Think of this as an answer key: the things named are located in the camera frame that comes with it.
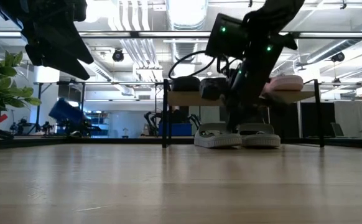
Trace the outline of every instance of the ceiling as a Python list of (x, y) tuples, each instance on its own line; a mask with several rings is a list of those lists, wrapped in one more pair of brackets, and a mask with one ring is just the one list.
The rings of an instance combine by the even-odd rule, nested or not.
[[(253, 9), (261, 7), (263, 2), (264, 0), (254, 0)], [(362, 0), (346, 0), (348, 5), (344, 10), (340, 9), (341, 2), (341, 0), (306, 0), (302, 10), (284, 30), (318, 32), (356, 31), (357, 27), (362, 24)], [(90, 2), (89, 4), (91, 6), (95, 4), (102, 6), (110, 4), (110, 1), (98, 0)], [(131, 15), (131, 3), (129, 2), (129, 4), (129, 15)], [(165, 11), (165, 1), (149, 0), (148, 4), (149, 25), (151, 30), (170, 30)], [(104, 16), (105, 11), (107, 11), (104, 10), (106, 7), (101, 7), (101, 9), (100, 13), (103, 17), (92, 23), (77, 22), (77, 29), (79, 31), (111, 30), (108, 25), (108, 18)], [(188, 7), (180, 10), (184, 10), (185, 12), (182, 13), (185, 14), (185, 17), (188, 17)], [(241, 19), (249, 11), (248, 0), (209, 0), (207, 17), (203, 30), (211, 30), (218, 13)], [(18, 30), (18, 28), (13, 23), (6, 22), (0, 17), (0, 30)], [(299, 67), (296, 67), (295, 63), (304, 60), (307, 55), (321, 49), (332, 41), (334, 40), (298, 40), (299, 49), (297, 51), (284, 49), (275, 67), (278, 69), (274, 69), (273, 75), (279, 73), (296, 73), (298, 75), (303, 75), (304, 73), (304, 75), (306, 75), (307, 71), (299, 71)], [(169, 43), (169, 40), (164, 41), (162, 39), (154, 39), (153, 42), (160, 66), (163, 67), (163, 77), (166, 77), (169, 68), (174, 63), (172, 60), (171, 44)], [(85, 43), (93, 52), (95, 59), (112, 74), (113, 78), (120, 81), (132, 81), (133, 76), (131, 73), (133, 71), (134, 62), (127, 52), (123, 50), (125, 59), (122, 62), (114, 62), (111, 58), (114, 49), (122, 47), (122, 44), (118, 39), (86, 39)], [(21, 50), (24, 45), (25, 43), (21, 39), (0, 39), (0, 54), (3, 53), (4, 49), (10, 51)], [(205, 46), (206, 43), (198, 44), (199, 49), (204, 49)], [(333, 64), (333, 62), (322, 61), (305, 68), (307, 68), (308, 73), (320, 75), (320, 79), (326, 82), (332, 81), (334, 76), (355, 72), (362, 68), (362, 42), (344, 50), (343, 53), (346, 56), (346, 59), (343, 62)], [(198, 70), (204, 67), (209, 61), (210, 58), (207, 58), (204, 55), (198, 56), (194, 63), (194, 69)], [(205, 71), (202, 75), (206, 75), (207, 72), (213, 72), (213, 76), (216, 75), (215, 67), (210, 67), (208, 71)], [(346, 80), (346, 82), (359, 81), (362, 81), (362, 73), (352, 79)]]

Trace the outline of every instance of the black camera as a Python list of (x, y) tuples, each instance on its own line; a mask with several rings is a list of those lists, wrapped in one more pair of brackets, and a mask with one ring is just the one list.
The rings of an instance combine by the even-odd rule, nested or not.
[(114, 54), (112, 56), (112, 59), (115, 62), (122, 62), (124, 60), (124, 54), (122, 49), (116, 49), (114, 50)]

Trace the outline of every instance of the wooden floor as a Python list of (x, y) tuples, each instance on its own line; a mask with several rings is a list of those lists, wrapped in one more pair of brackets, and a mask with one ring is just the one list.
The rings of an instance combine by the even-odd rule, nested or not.
[(0, 150), (5, 223), (362, 223), (362, 149)]

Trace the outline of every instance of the blue bin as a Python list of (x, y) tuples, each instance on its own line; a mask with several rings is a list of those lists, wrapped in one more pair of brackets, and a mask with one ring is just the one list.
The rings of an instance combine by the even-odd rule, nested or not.
[[(159, 136), (163, 134), (163, 124), (159, 124)], [(167, 125), (167, 134), (169, 134), (169, 125)], [(192, 124), (172, 124), (172, 136), (191, 136)]]
[(69, 105), (64, 99), (59, 99), (52, 107), (50, 117), (57, 121), (68, 119), (74, 126), (81, 125), (84, 120), (84, 114), (81, 109)]

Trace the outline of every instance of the pink object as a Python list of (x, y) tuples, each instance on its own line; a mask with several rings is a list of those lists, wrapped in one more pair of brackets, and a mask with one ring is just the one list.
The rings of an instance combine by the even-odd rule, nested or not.
[(266, 83), (263, 92), (270, 91), (301, 91), (304, 86), (303, 78), (298, 75), (286, 75), (272, 78)]

